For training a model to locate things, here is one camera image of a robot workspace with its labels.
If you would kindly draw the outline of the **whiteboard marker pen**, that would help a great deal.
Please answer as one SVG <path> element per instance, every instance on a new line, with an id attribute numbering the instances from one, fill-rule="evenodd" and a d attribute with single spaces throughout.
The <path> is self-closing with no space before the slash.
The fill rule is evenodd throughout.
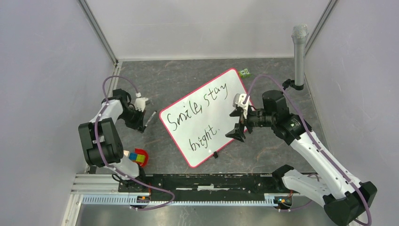
<path id="1" fill-rule="evenodd" d="M 148 127 L 149 123 L 152 121 L 152 119 L 154 118 L 154 116 L 157 114 L 157 111 L 154 111 L 151 116 L 149 117 L 149 119 L 146 121 L 146 123 L 144 124 L 144 127 Z"/>

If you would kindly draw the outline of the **pink framed whiteboard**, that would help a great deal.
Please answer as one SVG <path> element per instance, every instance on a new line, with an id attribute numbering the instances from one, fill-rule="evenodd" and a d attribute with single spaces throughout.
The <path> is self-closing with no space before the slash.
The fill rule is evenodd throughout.
<path id="1" fill-rule="evenodd" d="M 226 133 L 238 119 L 230 117 L 236 94 L 246 94 L 239 72 L 231 68 L 164 108 L 159 117 L 191 168 L 196 168 L 233 139 Z"/>

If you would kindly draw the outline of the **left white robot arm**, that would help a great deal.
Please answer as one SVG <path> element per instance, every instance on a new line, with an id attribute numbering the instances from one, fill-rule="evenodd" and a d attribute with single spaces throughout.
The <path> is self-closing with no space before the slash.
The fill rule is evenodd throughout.
<path id="1" fill-rule="evenodd" d="M 130 180 L 130 186 L 137 192 L 148 186 L 143 168 L 124 154 L 121 138 L 115 123 L 123 120 L 128 128 L 144 132 L 144 115 L 149 98 L 131 95 L 115 89 L 112 97 L 102 101 L 101 109 L 89 122 L 78 126 L 78 133 L 85 162 L 89 166 L 105 167 L 118 174 L 124 180 Z"/>

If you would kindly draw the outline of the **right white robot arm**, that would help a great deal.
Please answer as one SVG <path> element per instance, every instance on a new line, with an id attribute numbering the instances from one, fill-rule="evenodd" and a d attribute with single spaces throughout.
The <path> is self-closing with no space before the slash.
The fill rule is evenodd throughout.
<path id="1" fill-rule="evenodd" d="M 291 113 L 282 91 L 263 93 L 263 107 L 253 108 L 247 94 L 236 94 L 232 117 L 238 117 L 234 129 L 226 134 L 244 142 L 244 132 L 254 127 L 269 127 L 273 133 L 297 151 L 315 170 L 321 180 L 310 178 L 292 166 L 284 165 L 272 173 L 272 187 L 277 192 L 287 189 L 306 196 L 320 205 L 338 226 L 355 222 L 362 226 L 372 223 L 370 206 L 377 188 L 351 174 L 327 150 L 310 125 L 298 113 Z"/>

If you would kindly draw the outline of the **red bowl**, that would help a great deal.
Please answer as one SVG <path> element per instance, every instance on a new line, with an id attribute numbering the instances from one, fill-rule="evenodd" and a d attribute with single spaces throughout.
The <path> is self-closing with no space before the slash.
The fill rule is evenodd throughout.
<path id="1" fill-rule="evenodd" d="M 130 154 L 130 158 L 139 166 L 145 167 L 147 165 L 149 156 L 145 150 L 136 148 L 135 151 Z"/>

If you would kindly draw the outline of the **cream lego brick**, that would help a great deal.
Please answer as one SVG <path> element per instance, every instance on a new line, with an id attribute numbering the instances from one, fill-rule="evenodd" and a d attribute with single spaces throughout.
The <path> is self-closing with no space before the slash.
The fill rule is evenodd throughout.
<path id="1" fill-rule="evenodd" d="M 124 155 L 125 155 L 126 157 L 129 157 L 129 156 L 130 156 L 130 151 L 124 150 L 123 153 L 124 153 Z"/>

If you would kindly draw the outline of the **colourful block toy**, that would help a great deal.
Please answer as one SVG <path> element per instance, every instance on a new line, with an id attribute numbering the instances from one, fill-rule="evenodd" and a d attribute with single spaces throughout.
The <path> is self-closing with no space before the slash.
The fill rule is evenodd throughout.
<path id="1" fill-rule="evenodd" d="M 137 153 L 130 153 L 130 156 L 128 157 L 131 161 L 136 162 L 140 165 L 146 163 L 146 156 L 143 154 L 137 154 Z"/>

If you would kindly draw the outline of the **green number dice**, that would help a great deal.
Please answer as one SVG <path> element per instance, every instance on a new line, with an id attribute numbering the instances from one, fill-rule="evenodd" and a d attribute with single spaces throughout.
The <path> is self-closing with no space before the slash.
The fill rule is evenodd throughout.
<path id="1" fill-rule="evenodd" d="M 238 71 L 238 73 L 239 73 L 240 78 L 247 78 L 252 75 L 251 72 L 247 68 Z"/>

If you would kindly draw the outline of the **silver microphone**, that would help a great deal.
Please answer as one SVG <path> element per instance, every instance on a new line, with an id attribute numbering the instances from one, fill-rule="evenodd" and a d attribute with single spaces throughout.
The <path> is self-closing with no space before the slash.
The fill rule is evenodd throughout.
<path id="1" fill-rule="evenodd" d="M 293 27 L 291 37 L 294 44 L 294 88 L 296 90 L 302 90 L 304 87 L 305 47 L 308 35 L 308 26 L 306 24 L 298 24 Z"/>

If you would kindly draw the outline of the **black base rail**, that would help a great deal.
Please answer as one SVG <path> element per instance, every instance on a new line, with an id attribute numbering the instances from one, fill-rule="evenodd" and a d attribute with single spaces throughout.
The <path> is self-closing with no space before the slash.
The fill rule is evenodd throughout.
<path id="1" fill-rule="evenodd" d="M 285 188 L 270 174 L 147 174 L 143 180 L 147 188 L 132 180 L 121 181 L 119 192 L 144 193 L 156 200 L 168 201 L 172 192 L 178 200 L 228 200 L 237 195 L 244 200 L 259 199 L 264 194 L 288 195 Z"/>

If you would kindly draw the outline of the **aluminium toothed rail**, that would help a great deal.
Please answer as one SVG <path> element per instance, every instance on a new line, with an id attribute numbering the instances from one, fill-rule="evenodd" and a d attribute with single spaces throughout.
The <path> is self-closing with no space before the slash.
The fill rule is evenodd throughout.
<path id="1" fill-rule="evenodd" d="M 86 194 L 83 196 L 82 204 L 87 205 L 127 205 L 136 208 L 145 208 L 165 204 L 167 201 L 156 200 L 149 195 L 138 194 Z M 260 206 L 277 207 L 279 204 L 288 205 L 291 201 L 282 196 L 264 194 L 259 199 L 244 200 L 237 195 L 228 200 L 223 197 L 221 201 L 215 199 L 205 200 L 178 200 L 175 199 L 168 206 Z"/>

